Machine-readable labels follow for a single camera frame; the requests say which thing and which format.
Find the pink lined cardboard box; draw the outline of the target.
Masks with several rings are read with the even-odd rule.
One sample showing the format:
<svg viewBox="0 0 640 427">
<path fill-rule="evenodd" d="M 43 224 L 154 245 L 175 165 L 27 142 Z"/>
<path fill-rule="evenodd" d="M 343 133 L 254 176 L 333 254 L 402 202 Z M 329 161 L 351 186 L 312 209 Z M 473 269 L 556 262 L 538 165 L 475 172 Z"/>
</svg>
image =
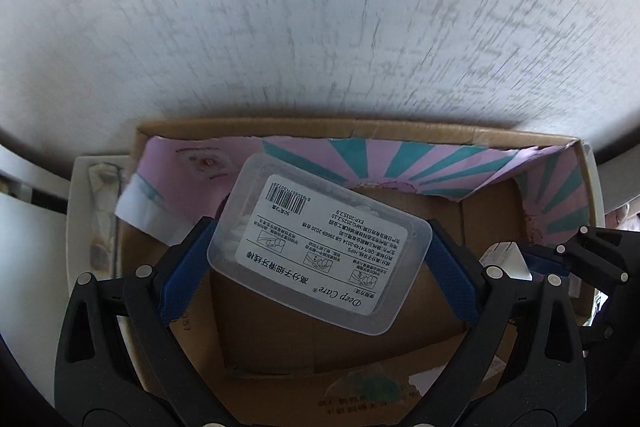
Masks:
<svg viewBox="0 0 640 427">
<path fill-rule="evenodd" d="M 582 141 L 329 118 L 142 124 L 117 204 L 142 381 L 194 426 L 454 423 L 484 395 L 513 425 L 565 425 L 575 378 L 524 411 L 506 372 L 582 367 L 592 287 L 506 250 L 600 221 Z"/>
</svg>

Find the clear cotton swab box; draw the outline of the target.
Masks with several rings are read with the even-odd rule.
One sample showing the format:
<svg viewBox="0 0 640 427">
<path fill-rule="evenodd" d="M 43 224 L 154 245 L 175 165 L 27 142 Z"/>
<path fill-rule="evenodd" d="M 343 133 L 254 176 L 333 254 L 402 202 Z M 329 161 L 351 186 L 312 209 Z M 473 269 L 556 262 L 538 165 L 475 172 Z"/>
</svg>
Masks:
<svg viewBox="0 0 640 427">
<path fill-rule="evenodd" d="M 378 336 L 393 325 L 432 238 L 421 218 L 254 154 L 224 204 L 207 256 L 215 271 L 258 295 Z"/>
</svg>

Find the white roll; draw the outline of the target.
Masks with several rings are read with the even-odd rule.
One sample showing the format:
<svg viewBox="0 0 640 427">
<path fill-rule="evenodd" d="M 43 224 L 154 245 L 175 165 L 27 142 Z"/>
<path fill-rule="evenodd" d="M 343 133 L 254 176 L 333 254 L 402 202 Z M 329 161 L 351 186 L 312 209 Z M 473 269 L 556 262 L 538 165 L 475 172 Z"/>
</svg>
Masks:
<svg viewBox="0 0 640 427">
<path fill-rule="evenodd" d="M 501 242 L 491 245 L 480 257 L 480 264 L 483 267 L 500 268 L 513 280 L 533 280 L 533 275 L 526 265 L 521 249 L 515 242 Z"/>
</svg>

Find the floral light blue cloth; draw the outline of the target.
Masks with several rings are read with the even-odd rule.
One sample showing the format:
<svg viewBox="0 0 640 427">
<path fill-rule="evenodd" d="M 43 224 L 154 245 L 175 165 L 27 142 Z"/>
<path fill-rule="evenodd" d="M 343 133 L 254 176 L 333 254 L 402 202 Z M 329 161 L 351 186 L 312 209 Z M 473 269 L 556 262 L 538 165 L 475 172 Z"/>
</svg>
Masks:
<svg viewBox="0 0 640 427">
<path fill-rule="evenodd" d="M 101 279 L 112 279 L 117 265 L 118 224 L 116 206 L 122 193 L 122 168 L 99 162 L 88 169 L 91 193 L 91 271 Z"/>
</svg>

